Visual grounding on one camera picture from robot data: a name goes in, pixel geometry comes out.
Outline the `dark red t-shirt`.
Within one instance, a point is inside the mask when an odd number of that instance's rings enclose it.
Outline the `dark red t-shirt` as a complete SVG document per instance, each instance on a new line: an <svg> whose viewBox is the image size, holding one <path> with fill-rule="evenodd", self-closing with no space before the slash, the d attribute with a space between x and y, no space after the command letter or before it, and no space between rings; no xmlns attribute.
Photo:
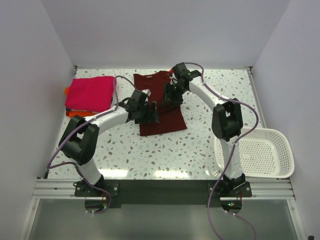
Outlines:
<svg viewBox="0 0 320 240"><path fill-rule="evenodd" d="M171 79L167 71L159 71L150 75L133 75L134 85L138 90L150 90L150 102L156 102L159 122L144 123L139 125L140 135L143 137L172 133L186 130L181 107L171 106L170 103L163 105L164 87Z"/></svg>

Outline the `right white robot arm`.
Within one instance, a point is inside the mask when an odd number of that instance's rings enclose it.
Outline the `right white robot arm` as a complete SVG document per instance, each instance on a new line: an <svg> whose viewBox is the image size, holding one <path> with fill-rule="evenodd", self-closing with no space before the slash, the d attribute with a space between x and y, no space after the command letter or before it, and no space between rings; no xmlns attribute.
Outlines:
<svg viewBox="0 0 320 240"><path fill-rule="evenodd" d="M191 92L197 95L211 110L211 129L222 147L224 169L223 192L230 197L235 196L241 185L246 182L241 167L238 137L243 128L240 102L234 98L225 100L223 95L214 93L209 85L195 80L202 74L198 70L190 71L185 63L176 64L168 73L170 83L164 85L163 105L178 106L183 103L183 94Z"/></svg>

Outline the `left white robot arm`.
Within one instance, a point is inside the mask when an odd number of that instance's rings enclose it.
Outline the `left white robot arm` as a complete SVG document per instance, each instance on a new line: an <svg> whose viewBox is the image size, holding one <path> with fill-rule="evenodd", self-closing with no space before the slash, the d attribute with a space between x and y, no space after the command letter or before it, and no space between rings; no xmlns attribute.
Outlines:
<svg viewBox="0 0 320 240"><path fill-rule="evenodd" d="M99 196L104 190L103 175L99 172L93 156L99 135L107 130L134 121L135 124L158 123L157 102L149 101L149 89L134 90L110 110L90 116L72 117L58 144L58 150L72 159L79 175L87 181L86 191Z"/></svg>

